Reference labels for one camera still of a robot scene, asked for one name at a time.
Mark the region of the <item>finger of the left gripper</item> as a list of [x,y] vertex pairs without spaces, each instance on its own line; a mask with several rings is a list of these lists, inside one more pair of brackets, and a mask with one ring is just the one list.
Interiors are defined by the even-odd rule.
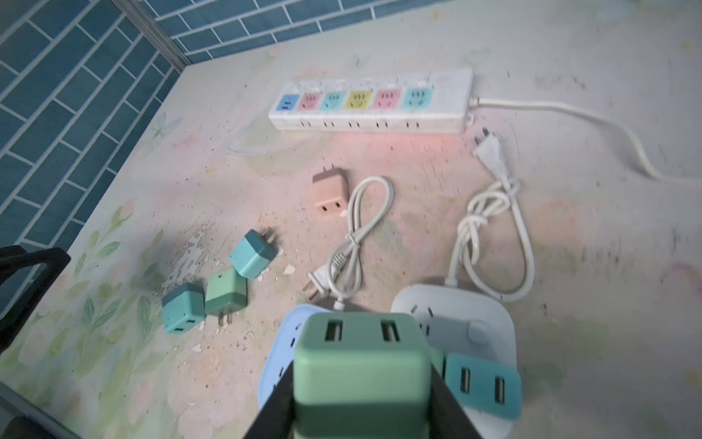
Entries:
[[[19,332],[49,291],[59,275],[69,265],[71,256],[62,248],[49,248],[28,252],[20,245],[1,248],[1,288],[5,284],[16,286],[9,300],[1,298],[1,352],[14,342]],[[42,266],[38,276],[29,284],[13,283],[16,274]]]

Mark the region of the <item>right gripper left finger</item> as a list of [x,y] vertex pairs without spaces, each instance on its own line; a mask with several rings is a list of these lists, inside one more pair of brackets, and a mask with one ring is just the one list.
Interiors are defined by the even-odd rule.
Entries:
[[259,412],[246,439],[291,438],[294,425],[294,378],[283,377]]

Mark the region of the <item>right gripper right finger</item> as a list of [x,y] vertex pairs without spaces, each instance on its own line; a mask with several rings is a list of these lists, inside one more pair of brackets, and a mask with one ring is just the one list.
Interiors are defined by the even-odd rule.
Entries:
[[431,439],[481,439],[435,367],[430,367],[429,437]]

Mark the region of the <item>blue square power socket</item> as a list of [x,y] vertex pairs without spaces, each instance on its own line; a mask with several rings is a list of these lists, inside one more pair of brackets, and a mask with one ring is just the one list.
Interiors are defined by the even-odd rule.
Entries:
[[260,409],[263,409],[274,388],[294,360],[296,344],[308,318],[327,312],[327,309],[316,305],[298,305],[283,319],[259,380],[257,398]]

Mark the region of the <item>long white power strip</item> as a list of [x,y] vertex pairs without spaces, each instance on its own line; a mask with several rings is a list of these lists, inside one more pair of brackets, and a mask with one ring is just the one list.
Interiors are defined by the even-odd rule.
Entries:
[[268,117],[281,131],[458,134],[474,79],[463,68],[287,82]]

